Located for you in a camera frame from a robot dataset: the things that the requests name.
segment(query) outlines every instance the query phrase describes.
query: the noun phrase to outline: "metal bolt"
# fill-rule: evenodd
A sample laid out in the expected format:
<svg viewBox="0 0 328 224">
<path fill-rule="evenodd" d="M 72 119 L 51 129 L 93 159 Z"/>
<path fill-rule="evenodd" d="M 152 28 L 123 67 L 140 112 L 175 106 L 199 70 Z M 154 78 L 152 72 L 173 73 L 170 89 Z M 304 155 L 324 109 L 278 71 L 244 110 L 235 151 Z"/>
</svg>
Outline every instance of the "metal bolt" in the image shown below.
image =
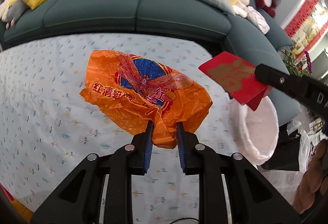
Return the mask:
<svg viewBox="0 0 328 224">
<path fill-rule="evenodd" d="M 89 154 L 88 157 L 87 157 L 87 159 L 89 161 L 94 161 L 94 160 L 97 159 L 97 155 L 96 154 Z"/>
<path fill-rule="evenodd" d="M 196 150 L 202 151 L 205 149 L 205 145 L 203 144 L 196 144 L 195 145 Z"/>
<path fill-rule="evenodd" d="M 235 160 L 242 160 L 243 159 L 243 155 L 241 153 L 234 153 L 233 154 L 233 158 Z"/>
<path fill-rule="evenodd" d="M 132 151 L 132 150 L 134 150 L 134 145 L 131 145 L 131 144 L 126 145 L 126 146 L 124 147 L 124 149 L 125 149 L 126 151 Z"/>
</svg>

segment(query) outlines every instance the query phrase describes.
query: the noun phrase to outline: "sofa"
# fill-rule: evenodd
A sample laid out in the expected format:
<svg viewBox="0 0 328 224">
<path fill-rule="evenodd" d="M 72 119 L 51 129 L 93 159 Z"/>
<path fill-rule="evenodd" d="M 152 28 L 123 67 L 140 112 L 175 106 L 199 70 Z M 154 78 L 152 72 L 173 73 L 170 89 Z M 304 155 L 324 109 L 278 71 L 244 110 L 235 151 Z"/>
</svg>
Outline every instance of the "sofa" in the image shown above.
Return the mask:
<svg viewBox="0 0 328 224">
<path fill-rule="evenodd" d="M 16 24 L 0 25 L 0 42 L 9 48 L 50 36 L 85 32 L 162 34 L 211 42 L 258 65 L 288 73 L 277 51 L 292 44 L 290 38 L 266 12 L 270 26 L 263 35 L 250 21 L 226 15 L 200 0 L 47 0 L 27 10 Z M 278 113 L 279 125 L 300 112 L 297 101 L 273 89 L 269 95 Z"/>
</svg>

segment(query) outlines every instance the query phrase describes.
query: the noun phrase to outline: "red envelope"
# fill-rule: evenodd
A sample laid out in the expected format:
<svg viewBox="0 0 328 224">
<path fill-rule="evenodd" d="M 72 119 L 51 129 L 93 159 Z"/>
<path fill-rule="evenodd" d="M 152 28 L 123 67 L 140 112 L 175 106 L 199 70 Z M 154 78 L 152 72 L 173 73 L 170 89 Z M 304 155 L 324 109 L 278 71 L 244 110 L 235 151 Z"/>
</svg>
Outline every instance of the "red envelope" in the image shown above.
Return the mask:
<svg viewBox="0 0 328 224">
<path fill-rule="evenodd" d="M 255 66 L 228 52 L 222 52 L 199 66 L 240 104 L 256 110 L 272 87 L 255 79 Z"/>
</svg>

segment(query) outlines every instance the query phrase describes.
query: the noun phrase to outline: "tablecloth pattern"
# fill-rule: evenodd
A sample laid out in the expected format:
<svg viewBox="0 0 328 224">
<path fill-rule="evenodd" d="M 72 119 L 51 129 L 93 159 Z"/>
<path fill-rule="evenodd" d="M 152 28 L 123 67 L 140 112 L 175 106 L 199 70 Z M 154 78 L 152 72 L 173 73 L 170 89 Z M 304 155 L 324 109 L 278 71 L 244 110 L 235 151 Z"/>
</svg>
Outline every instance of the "tablecloth pattern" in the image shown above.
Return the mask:
<svg viewBox="0 0 328 224">
<path fill-rule="evenodd" d="M 135 34 L 69 35 L 25 43 L 0 53 L 0 183 L 32 211 L 89 153 L 108 155 L 132 140 L 79 95 L 91 52 L 104 49 L 152 59 L 204 86 L 213 105 L 196 134 L 218 153 L 236 151 L 228 97 L 198 70 L 211 58 L 198 44 Z M 177 148 L 153 147 L 149 171 L 133 176 L 132 189 L 135 223 L 198 216 L 198 176 L 182 173 Z"/>
</svg>

